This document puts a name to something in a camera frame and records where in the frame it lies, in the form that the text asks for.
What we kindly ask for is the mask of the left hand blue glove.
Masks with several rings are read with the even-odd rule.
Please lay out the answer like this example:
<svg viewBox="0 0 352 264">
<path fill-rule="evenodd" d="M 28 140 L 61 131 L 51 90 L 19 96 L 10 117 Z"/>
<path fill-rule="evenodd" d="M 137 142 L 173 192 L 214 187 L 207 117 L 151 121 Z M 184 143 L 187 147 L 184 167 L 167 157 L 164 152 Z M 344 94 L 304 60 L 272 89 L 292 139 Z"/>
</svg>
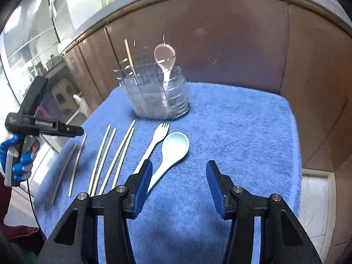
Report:
<svg viewBox="0 0 352 264">
<path fill-rule="evenodd" d="M 29 179 L 33 161 L 40 149 L 40 143 L 34 136 L 25 138 L 22 149 L 19 144 L 20 137 L 10 132 L 1 143 L 1 174 L 6 187 L 17 187 Z"/>
</svg>

